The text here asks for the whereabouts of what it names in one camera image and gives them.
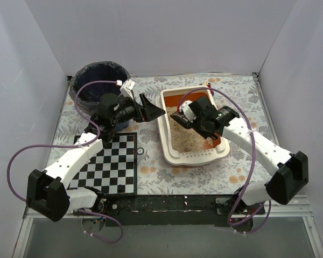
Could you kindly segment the white orange litter box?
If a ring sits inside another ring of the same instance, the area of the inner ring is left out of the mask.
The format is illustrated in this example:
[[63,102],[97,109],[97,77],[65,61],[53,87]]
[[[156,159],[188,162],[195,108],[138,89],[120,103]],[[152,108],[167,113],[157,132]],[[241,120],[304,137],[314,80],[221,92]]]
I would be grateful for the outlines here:
[[193,129],[184,129],[170,118],[182,97],[192,90],[195,92],[186,96],[186,101],[204,96],[215,105],[210,90],[204,90],[201,85],[162,90],[156,98],[156,105],[166,111],[157,119],[164,158],[175,166],[201,166],[226,157],[230,151],[225,138],[204,139]]

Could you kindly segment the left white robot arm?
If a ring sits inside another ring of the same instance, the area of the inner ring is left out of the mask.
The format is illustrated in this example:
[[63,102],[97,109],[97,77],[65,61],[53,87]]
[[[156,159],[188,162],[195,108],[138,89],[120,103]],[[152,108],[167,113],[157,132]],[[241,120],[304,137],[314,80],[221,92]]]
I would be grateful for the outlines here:
[[140,99],[137,103],[131,97],[104,94],[78,142],[43,171],[35,169],[29,174],[26,205],[51,221],[59,221],[71,210],[101,211],[104,194],[100,190],[93,187],[70,190],[68,187],[80,169],[110,143],[118,131],[117,125],[130,120],[150,122],[165,114],[144,94],[140,94]]

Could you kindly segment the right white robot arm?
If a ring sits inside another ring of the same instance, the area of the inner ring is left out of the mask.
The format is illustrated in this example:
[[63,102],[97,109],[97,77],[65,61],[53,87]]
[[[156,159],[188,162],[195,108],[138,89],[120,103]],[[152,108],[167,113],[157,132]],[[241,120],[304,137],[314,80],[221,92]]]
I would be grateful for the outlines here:
[[291,153],[258,132],[228,106],[217,109],[206,97],[185,101],[171,118],[203,138],[218,137],[235,143],[258,161],[271,175],[266,182],[252,183],[242,190],[245,206],[274,200],[285,205],[308,183],[308,157],[301,151]]

